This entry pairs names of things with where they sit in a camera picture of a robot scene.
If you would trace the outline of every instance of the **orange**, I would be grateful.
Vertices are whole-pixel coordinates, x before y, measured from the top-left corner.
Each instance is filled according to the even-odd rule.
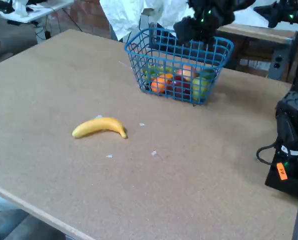
[[[167,73],[158,76],[156,79],[153,80],[151,83],[151,89],[155,93],[164,93],[165,91],[165,84],[170,84],[172,82],[173,74]]]

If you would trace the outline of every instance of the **apple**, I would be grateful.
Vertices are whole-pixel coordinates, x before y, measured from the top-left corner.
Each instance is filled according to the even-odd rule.
[[[198,73],[196,72],[195,67],[191,67],[189,65],[183,65],[183,68],[178,69],[176,71],[176,74],[183,76],[185,81],[190,82],[191,81],[191,76],[193,78],[196,78],[198,76]]]
[[[213,69],[205,69],[200,72],[200,76],[206,80],[212,80],[217,76],[217,73]]]
[[[203,98],[207,93],[210,87],[210,80],[205,79],[204,77],[196,77],[192,80],[192,99],[194,101],[199,101],[200,98]]]
[[[181,76],[174,76],[172,81],[172,90],[174,90],[174,96],[177,98],[190,99],[191,86],[189,83],[184,81],[184,78]]]

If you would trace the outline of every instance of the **cable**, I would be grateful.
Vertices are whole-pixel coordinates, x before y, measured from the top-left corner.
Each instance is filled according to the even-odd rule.
[[[261,147],[261,148],[259,148],[259,149],[257,150],[256,156],[257,156],[257,159],[258,159],[261,163],[272,166],[272,163],[271,163],[271,162],[265,161],[263,158],[260,158],[259,154],[260,154],[260,152],[262,152],[263,150],[270,149],[270,148],[274,147],[276,143],[277,143],[277,142],[275,141],[275,142],[272,143],[271,145],[263,146],[263,147]]]
[[[35,9],[35,8],[36,8],[36,9],[46,9],[46,8],[47,8],[47,9],[52,9],[52,10],[55,12],[55,14],[57,15],[56,17],[57,17],[57,21],[58,21],[59,32],[62,32],[62,31],[61,31],[61,26],[60,26],[60,21],[59,21],[59,15],[58,15],[58,13],[57,13],[56,10],[54,10],[53,8],[51,8],[51,7],[49,7],[49,6],[47,6],[47,7],[44,6],[44,7],[39,7],[39,8],[38,8],[38,7],[34,7],[34,6],[32,6],[32,7],[30,6],[30,8],[32,8],[32,9]]]
[[[127,42],[129,42],[129,38],[130,38],[130,35],[131,35],[131,33],[132,33],[132,32],[130,32],[130,34],[129,34],[129,37],[128,37],[128,40],[127,40]]]
[[[79,27],[79,25],[72,19],[70,14],[68,14],[64,9],[62,9],[62,10],[64,11],[65,14],[67,14],[67,16],[71,19],[71,21],[73,21],[73,23],[77,26],[77,28],[79,28],[80,31],[83,32],[82,29]]]

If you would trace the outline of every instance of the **red apple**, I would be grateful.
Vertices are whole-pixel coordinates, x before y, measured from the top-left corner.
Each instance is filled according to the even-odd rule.
[[[198,76],[198,73],[196,72],[195,67],[189,66],[189,65],[183,65],[183,68],[178,69],[176,72],[178,75],[183,76],[185,81],[190,82],[191,78],[196,78]]]
[[[174,76],[172,81],[172,87],[175,92],[174,96],[177,98],[183,98],[184,99],[190,99],[190,93],[191,93],[191,85],[184,81],[184,78],[181,76]]]

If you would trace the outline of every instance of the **white desk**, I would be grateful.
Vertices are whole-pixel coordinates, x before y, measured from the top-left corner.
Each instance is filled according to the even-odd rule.
[[[40,21],[40,19],[73,3],[74,0],[48,0],[47,2],[39,3],[37,5],[29,5],[28,7],[33,9],[33,11],[28,12],[28,16],[19,16],[15,12],[10,14],[4,14],[0,12],[0,17],[6,20],[17,21],[24,24],[30,23],[32,21],[38,22],[38,27],[35,28],[35,33],[37,42],[40,43],[45,38],[43,23]]]

